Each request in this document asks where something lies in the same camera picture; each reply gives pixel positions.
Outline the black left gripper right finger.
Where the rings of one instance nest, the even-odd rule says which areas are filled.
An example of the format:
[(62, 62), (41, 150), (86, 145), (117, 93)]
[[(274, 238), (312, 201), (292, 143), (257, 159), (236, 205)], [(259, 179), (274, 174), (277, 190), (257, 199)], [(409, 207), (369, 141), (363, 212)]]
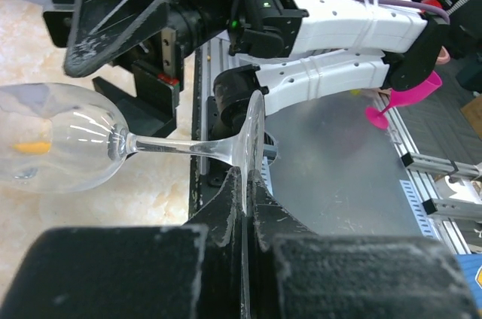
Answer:
[(476, 318), (455, 256), (423, 236), (308, 230), (249, 173), (256, 244), (252, 304), (259, 318)]

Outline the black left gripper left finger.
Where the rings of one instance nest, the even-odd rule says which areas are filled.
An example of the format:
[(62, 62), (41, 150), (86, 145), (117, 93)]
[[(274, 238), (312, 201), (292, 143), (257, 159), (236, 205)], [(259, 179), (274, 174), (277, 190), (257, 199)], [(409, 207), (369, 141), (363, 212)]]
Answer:
[(3, 318), (238, 318), (241, 174), (181, 226), (61, 227), (30, 246)]

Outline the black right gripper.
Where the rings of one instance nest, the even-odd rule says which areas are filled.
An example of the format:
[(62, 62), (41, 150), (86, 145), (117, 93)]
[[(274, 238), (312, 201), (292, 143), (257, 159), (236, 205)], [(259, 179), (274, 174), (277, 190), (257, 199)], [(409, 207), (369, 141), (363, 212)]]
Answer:
[(50, 38), (65, 50), (64, 72), (86, 77), (105, 65), (134, 78), (131, 96), (101, 77), (94, 90), (111, 100), (136, 135), (176, 130), (184, 61), (228, 28), (236, 0), (51, 0), (43, 13)]

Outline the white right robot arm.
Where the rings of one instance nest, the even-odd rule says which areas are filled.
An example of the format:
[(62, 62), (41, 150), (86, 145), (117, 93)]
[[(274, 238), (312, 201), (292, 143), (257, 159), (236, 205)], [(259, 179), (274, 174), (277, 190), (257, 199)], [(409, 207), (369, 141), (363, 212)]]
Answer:
[(65, 50), (64, 72), (86, 77), (118, 65), (130, 98), (101, 78), (95, 88), (140, 133), (165, 136), (184, 88), (184, 60), (218, 34), (253, 62), (220, 73), (213, 138), (235, 134), (250, 95), (273, 114), (298, 102), (359, 89), (391, 89), (418, 102), (450, 28), (446, 11), (412, 0), (51, 0), (43, 18)]

